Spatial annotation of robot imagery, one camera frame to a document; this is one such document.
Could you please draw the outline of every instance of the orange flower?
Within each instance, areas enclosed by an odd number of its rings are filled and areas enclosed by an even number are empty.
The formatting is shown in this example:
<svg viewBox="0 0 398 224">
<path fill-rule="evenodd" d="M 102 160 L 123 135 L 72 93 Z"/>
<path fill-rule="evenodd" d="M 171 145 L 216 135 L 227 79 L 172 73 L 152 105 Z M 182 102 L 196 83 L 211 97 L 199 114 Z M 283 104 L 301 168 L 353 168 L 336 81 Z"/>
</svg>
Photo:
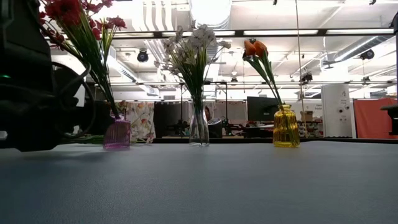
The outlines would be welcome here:
<svg viewBox="0 0 398 224">
<path fill-rule="evenodd" d="M 256 53 L 256 48 L 250 41 L 244 41 L 244 48 L 247 56 L 254 55 Z"/>
<path fill-rule="evenodd" d="M 258 57 L 262 57 L 262 55 L 264 54 L 264 51 L 267 52 L 267 54 L 268 54 L 267 46 L 265 44 L 263 44 L 262 42 L 255 41 L 253 46 L 256 48 L 256 55 Z"/>
</svg>

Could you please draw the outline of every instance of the desk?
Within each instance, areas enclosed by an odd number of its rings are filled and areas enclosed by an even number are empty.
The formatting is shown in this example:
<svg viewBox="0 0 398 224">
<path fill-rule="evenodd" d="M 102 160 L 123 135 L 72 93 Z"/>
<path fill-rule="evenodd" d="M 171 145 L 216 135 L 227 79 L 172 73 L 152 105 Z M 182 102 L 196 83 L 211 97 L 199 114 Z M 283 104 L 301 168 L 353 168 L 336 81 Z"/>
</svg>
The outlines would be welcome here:
<svg viewBox="0 0 398 224">
<path fill-rule="evenodd" d="M 0 223 L 397 223 L 394 144 L 0 150 Z"/>
</svg>

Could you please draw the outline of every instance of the clear glass vase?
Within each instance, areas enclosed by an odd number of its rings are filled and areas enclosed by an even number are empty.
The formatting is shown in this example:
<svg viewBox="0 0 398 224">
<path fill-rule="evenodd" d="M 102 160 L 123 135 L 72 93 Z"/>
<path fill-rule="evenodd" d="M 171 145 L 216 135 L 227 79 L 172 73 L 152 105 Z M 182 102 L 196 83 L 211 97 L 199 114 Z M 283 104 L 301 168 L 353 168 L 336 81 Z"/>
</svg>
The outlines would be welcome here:
<svg viewBox="0 0 398 224">
<path fill-rule="evenodd" d="M 123 117 L 114 120 L 104 135 L 104 149 L 108 151 L 126 150 L 130 148 L 130 121 Z"/>
<path fill-rule="evenodd" d="M 203 105 L 203 98 L 201 96 L 192 97 L 192 117 L 189 127 L 189 143 L 191 146 L 208 146 L 209 129 L 205 109 Z"/>
<path fill-rule="evenodd" d="M 282 105 L 274 117 L 274 146 L 299 147 L 299 127 L 296 114 L 290 110 L 290 105 Z"/>
</svg>

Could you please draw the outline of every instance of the pink glass vase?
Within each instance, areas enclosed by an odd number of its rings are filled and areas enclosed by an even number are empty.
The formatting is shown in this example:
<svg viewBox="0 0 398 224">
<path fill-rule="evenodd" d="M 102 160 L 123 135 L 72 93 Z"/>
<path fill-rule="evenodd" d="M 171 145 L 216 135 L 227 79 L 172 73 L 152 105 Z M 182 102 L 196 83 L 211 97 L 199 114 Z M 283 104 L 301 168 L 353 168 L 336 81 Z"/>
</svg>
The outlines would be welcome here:
<svg viewBox="0 0 398 224">
<path fill-rule="evenodd" d="M 104 136 L 105 150 L 123 150 L 130 148 L 130 121 L 115 119 L 114 123 L 106 130 Z"/>
</svg>

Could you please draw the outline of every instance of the red partition panel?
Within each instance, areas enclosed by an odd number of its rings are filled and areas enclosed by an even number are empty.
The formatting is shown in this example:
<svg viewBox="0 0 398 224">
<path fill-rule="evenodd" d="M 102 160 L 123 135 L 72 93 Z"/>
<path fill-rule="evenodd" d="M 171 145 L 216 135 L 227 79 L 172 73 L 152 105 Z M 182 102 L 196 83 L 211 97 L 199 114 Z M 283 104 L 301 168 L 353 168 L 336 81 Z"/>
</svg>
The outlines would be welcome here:
<svg viewBox="0 0 398 224">
<path fill-rule="evenodd" d="M 391 118 L 382 106 L 396 104 L 394 99 L 355 100 L 354 113 L 358 138 L 367 139 L 398 139 L 391 136 Z"/>
</svg>

